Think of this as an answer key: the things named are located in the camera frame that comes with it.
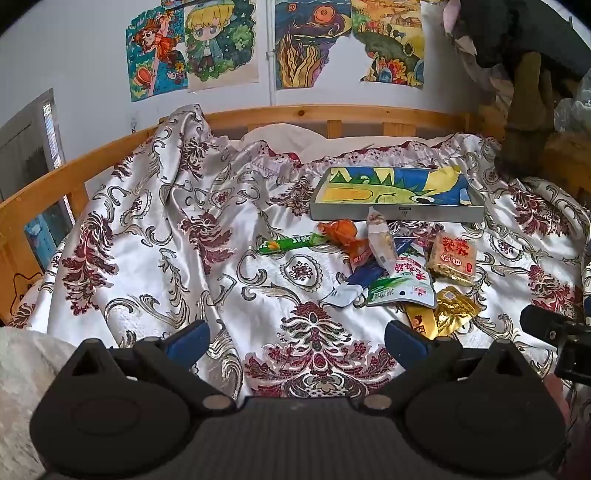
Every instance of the drawing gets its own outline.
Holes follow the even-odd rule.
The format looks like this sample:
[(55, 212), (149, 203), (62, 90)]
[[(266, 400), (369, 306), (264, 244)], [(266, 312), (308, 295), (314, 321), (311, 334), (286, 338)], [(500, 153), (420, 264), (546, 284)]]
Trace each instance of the drawing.
[(183, 5), (193, 4), (195, 0), (160, 0), (160, 2), (166, 10), (172, 10)]
[(132, 102), (187, 88), (182, 10), (148, 10), (131, 21), (126, 37)]
[(364, 82), (423, 85), (420, 0), (352, 0), (353, 34), (373, 60)]
[(329, 61), (329, 50), (351, 31), (350, 0), (275, 0), (277, 88), (304, 88)]
[(185, 8), (189, 90), (258, 81), (255, 4), (207, 0)]
[(471, 205), (459, 169), (333, 167), (317, 202)]

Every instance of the screw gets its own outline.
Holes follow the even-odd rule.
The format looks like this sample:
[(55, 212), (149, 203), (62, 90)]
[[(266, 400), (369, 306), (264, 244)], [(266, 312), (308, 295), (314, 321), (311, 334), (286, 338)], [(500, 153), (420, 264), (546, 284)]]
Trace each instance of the screw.
[(232, 400), (225, 395), (209, 395), (203, 400), (203, 406), (208, 410), (226, 410), (232, 406)]
[(363, 404), (371, 410), (386, 410), (392, 405), (392, 400), (386, 395), (369, 395), (363, 399)]

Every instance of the poster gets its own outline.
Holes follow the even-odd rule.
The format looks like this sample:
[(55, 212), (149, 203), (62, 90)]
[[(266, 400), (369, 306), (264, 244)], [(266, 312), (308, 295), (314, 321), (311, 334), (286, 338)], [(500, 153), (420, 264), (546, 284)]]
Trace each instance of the poster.
[(350, 0), (275, 0), (277, 88), (312, 87), (329, 50), (351, 31)]
[(200, 1), (186, 7), (184, 17), (191, 92), (258, 82), (254, 3)]
[(420, 0), (352, 0), (353, 34), (372, 59), (365, 82), (423, 85)]
[(126, 31), (131, 101), (187, 88), (183, 10), (148, 10)]
[(160, 0), (162, 6), (166, 10), (171, 10), (173, 8), (178, 8), (182, 5), (192, 4), (195, 3), (196, 0)]

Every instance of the gold foil packet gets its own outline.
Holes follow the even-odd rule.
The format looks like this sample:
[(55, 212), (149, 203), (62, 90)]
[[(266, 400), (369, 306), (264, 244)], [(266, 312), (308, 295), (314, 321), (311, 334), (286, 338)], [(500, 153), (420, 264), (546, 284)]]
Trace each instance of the gold foil packet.
[(431, 340), (439, 336), (435, 314), (432, 309), (414, 303), (405, 303), (404, 310), (406, 310), (411, 327), (416, 332), (422, 333)]
[(435, 311), (411, 303), (405, 304), (404, 309), (411, 326), (431, 340), (451, 335), (480, 312), (478, 305), (454, 287), (437, 293)]
[(480, 307), (454, 287), (444, 288), (437, 293), (435, 321), (440, 336), (451, 335), (474, 319)]

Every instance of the wooden bed rail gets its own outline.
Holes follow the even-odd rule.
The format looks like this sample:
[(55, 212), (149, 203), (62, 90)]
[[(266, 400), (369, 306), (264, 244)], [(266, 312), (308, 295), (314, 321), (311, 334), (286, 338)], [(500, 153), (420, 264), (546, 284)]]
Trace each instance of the wooden bed rail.
[[(328, 138), (342, 137), (345, 123), (382, 124), (382, 134), (389, 137), (416, 136), (417, 127), (449, 133), (470, 131), (475, 124), (470, 115), (362, 105), (252, 108), (210, 113), (206, 119), (214, 132), (244, 127), (250, 131), (276, 123), (325, 122)], [(69, 161), (0, 204), (0, 319), (4, 323), (8, 323), (30, 285), (42, 276), (25, 236), (24, 226), (63, 196), (69, 198), (77, 219), (88, 203), (85, 181), (130, 155), (156, 128), (134, 133)]]

